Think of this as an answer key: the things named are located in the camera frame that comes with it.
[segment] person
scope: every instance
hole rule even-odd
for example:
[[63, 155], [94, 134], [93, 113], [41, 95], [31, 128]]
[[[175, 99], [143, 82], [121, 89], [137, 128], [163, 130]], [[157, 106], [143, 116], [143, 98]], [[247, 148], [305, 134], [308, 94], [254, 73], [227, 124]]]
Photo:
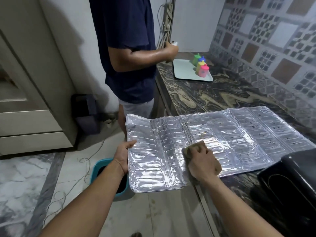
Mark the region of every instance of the person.
[[118, 97], [118, 123], [125, 117], [150, 117], [154, 105], [156, 64], [172, 62], [178, 47], [168, 42], [156, 50], [149, 0], [89, 0], [105, 83]]
[[[135, 143], [136, 140], [120, 144], [113, 161], [88, 188], [47, 224], [40, 237], [97, 237], [121, 179], [128, 172], [127, 149]], [[232, 237], [282, 236], [216, 176], [215, 157], [211, 150], [190, 150], [190, 172], [208, 189]]]

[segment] teal trash bin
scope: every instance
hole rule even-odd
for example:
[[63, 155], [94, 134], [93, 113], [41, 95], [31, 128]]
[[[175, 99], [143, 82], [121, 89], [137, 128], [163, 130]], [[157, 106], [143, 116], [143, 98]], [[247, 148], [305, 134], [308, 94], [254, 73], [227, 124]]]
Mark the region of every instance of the teal trash bin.
[[[97, 178], [98, 175], [101, 174], [101, 172], [104, 170], [104, 168], [113, 160], [113, 158], [108, 158], [108, 159], [101, 159], [99, 160], [93, 167], [92, 174], [91, 174], [91, 179], [90, 179], [90, 184], [93, 183], [93, 181]], [[124, 175], [124, 177], [121, 180], [121, 183], [118, 187], [118, 190], [116, 192], [115, 197], [119, 197], [125, 193], [125, 191], [129, 187], [128, 183], [128, 176], [127, 174]]]

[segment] green lid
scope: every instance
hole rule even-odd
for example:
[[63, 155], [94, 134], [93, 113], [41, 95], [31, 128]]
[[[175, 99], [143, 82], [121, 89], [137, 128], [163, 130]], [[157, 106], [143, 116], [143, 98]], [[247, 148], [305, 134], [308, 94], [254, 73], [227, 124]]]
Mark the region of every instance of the green lid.
[[197, 58], [197, 59], [201, 58], [200, 53], [198, 53], [198, 54], [195, 55], [194, 57]]

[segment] yellow bottle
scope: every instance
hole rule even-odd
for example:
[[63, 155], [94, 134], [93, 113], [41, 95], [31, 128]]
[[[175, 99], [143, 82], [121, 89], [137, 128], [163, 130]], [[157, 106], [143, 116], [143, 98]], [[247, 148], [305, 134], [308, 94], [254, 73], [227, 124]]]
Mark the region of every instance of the yellow bottle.
[[196, 74], [198, 75], [198, 72], [200, 71], [201, 66], [204, 66], [206, 63], [204, 61], [201, 61], [197, 64], [197, 71]]

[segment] tiled backsplash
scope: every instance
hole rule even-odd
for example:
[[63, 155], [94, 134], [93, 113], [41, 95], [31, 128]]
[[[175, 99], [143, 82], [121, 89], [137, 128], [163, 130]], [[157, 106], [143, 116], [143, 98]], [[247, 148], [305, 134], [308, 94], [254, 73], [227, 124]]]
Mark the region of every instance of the tiled backsplash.
[[226, 0], [210, 54], [316, 132], [316, 0]]

